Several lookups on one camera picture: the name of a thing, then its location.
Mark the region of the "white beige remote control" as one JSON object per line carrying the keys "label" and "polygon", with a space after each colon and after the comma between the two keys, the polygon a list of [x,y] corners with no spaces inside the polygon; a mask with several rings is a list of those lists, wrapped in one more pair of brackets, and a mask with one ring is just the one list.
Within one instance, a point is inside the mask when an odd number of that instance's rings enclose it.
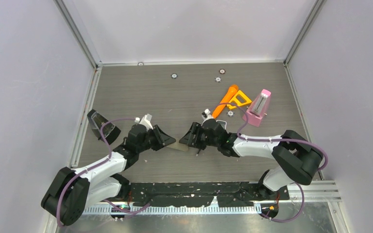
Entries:
{"label": "white beige remote control", "polygon": [[189,147],[185,144],[181,144],[179,142],[172,143],[168,145],[168,148],[175,149],[175,150],[180,150],[180,151],[188,151]]}

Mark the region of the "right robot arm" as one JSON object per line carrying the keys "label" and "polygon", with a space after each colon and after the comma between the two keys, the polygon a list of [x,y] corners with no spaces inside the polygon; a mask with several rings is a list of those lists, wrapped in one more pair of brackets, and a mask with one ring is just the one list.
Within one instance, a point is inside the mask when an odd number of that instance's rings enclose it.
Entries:
{"label": "right robot arm", "polygon": [[309,185],[325,158],[316,146],[293,130],[270,137],[229,133],[213,119],[192,123],[179,143],[204,150],[208,146],[227,157],[255,156],[274,159],[278,166],[266,171],[258,185],[258,194],[271,199],[281,187],[291,183]]}

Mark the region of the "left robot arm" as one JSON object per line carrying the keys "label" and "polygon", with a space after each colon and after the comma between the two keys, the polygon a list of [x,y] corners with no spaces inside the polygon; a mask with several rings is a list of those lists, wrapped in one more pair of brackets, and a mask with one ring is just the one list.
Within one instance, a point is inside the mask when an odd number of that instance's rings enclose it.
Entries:
{"label": "left robot arm", "polygon": [[126,200],[131,186],[120,172],[137,162],[140,153],[158,151],[175,142],[175,138],[157,125],[147,128],[135,124],[111,154],[76,170],[60,169],[45,193],[41,207],[54,216],[60,226],[70,226],[86,208],[104,199]]}

